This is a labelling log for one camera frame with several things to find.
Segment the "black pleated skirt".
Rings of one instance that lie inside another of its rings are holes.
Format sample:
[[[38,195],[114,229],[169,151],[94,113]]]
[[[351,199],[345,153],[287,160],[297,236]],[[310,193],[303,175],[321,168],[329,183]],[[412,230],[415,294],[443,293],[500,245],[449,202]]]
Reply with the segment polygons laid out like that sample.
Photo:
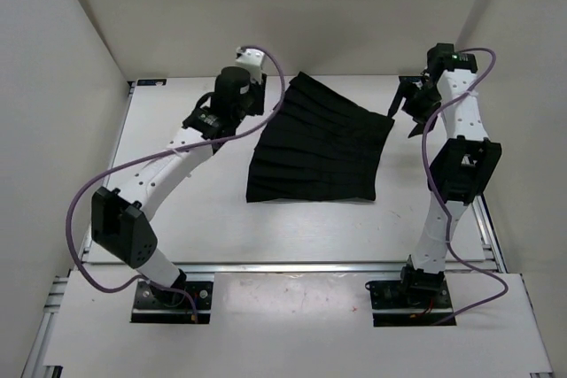
[[[375,201],[377,169],[393,125],[392,118],[299,73],[254,148],[247,202]]]

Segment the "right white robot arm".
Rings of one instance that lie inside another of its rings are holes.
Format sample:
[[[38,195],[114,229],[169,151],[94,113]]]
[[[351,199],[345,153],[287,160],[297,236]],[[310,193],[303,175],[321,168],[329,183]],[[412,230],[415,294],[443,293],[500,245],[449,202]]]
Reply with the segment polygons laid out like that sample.
[[[390,117],[404,111],[412,118],[412,136],[426,138],[437,122],[447,135],[435,158],[421,142],[431,202],[400,276],[398,296],[407,306],[417,307],[440,293],[457,223],[484,192],[501,158],[501,144],[491,141],[479,112],[476,86],[483,77],[471,50],[438,43],[428,50],[420,76],[400,78],[388,110]]]

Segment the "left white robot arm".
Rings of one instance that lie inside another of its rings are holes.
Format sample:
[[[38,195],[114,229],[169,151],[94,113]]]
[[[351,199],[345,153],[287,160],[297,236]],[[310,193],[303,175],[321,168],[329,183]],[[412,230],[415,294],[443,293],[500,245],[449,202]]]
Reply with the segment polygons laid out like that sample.
[[[169,194],[235,136],[245,117],[263,114],[266,79],[260,65],[223,68],[165,157],[145,163],[114,189],[99,188],[91,198],[94,242],[148,279],[151,293],[166,307],[185,301],[186,275],[159,249],[151,220]]]

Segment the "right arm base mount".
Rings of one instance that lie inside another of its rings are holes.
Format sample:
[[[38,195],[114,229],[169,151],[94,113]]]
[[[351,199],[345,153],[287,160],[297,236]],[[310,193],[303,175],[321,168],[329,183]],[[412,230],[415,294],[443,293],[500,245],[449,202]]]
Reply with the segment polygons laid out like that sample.
[[[443,272],[426,274],[410,266],[400,278],[365,283],[375,328],[453,326],[454,308]]]

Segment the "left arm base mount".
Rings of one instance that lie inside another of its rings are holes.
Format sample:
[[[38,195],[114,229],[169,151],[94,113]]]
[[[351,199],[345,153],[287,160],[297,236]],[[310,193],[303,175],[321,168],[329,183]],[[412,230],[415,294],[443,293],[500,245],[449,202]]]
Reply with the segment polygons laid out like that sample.
[[[139,280],[130,314],[136,324],[208,325],[211,319],[214,281],[188,277],[184,294],[157,289]]]

